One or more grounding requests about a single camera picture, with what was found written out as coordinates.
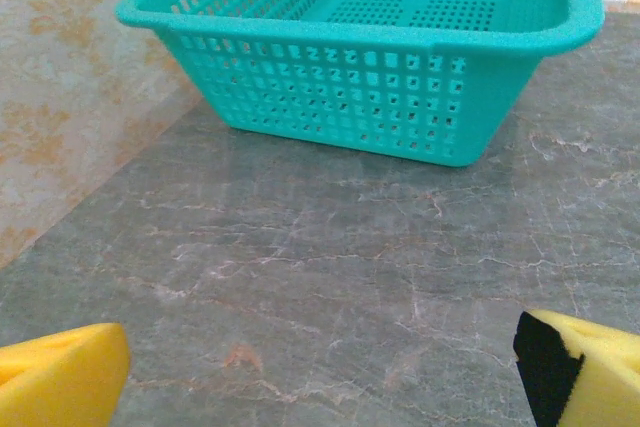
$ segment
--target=floral wallpaper pattern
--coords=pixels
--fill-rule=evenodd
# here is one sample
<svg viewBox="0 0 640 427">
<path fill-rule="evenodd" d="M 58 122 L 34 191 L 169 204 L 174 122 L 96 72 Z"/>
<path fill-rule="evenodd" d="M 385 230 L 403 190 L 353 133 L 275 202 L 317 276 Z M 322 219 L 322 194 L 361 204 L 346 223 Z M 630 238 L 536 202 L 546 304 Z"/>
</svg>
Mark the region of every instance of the floral wallpaper pattern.
<svg viewBox="0 0 640 427">
<path fill-rule="evenodd" d="M 118 1 L 0 0 L 0 268 L 200 98 Z"/>
</svg>

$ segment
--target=turquoise plastic basket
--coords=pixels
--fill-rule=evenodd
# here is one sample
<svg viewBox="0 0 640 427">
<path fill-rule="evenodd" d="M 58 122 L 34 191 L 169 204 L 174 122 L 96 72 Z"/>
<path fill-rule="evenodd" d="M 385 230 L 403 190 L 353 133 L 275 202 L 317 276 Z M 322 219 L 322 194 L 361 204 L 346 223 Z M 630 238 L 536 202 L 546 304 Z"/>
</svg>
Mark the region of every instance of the turquoise plastic basket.
<svg viewBox="0 0 640 427">
<path fill-rule="evenodd" d="M 449 166 L 604 22 L 602 0 L 123 0 L 117 17 L 232 127 Z"/>
</svg>

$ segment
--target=gray marble surface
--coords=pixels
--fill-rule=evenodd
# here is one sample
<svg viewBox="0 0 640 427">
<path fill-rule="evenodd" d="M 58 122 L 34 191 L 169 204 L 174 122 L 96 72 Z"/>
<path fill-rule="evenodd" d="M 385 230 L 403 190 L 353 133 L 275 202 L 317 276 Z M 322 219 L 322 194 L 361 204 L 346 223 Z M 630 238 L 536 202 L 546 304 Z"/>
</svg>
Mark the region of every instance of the gray marble surface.
<svg viewBox="0 0 640 427">
<path fill-rule="evenodd" d="M 0 271 L 0 344 L 122 322 L 114 426 L 532 426 L 523 309 L 640 332 L 639 32 L 545 61 L 463 170 L 202 105 Z"/>
</svg>

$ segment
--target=basket rim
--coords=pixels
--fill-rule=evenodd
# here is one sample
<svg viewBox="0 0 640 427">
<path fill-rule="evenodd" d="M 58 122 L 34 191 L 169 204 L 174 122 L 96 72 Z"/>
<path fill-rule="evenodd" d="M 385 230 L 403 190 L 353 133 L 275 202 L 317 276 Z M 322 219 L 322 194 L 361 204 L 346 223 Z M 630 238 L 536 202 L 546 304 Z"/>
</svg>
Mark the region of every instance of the basket rim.
<svg viewBox="0 0 640 427">
<path fill-rule="evenodd" d="M 605 21 L 603 0 L 568 0 L 569 15 L 563 23 L 553 28 L 523 33 L 195 16 L 142 10 L 140 6 L 145 1 L 121 0 L 115 9 L 116 18 L 130 27 L 182 35 L 216 35 L 291 43 L 321 41 L 332 45 L 370 46 L 376 49 L 464 50 L 470 53 L 536 57 L 562 54 L 590 42 Z"/>
</svg>

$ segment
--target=wall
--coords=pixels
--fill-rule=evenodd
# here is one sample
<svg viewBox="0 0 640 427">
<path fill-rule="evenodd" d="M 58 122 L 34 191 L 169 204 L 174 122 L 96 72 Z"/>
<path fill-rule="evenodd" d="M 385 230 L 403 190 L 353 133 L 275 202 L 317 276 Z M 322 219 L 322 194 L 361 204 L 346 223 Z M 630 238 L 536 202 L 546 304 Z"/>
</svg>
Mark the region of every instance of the wall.
<svg viewBox="0 0 640 427">
<path fill-rule="evenodd" d="M 200 98 L 117 1 L 0 0 L 0 268 Z"/>
</svg>

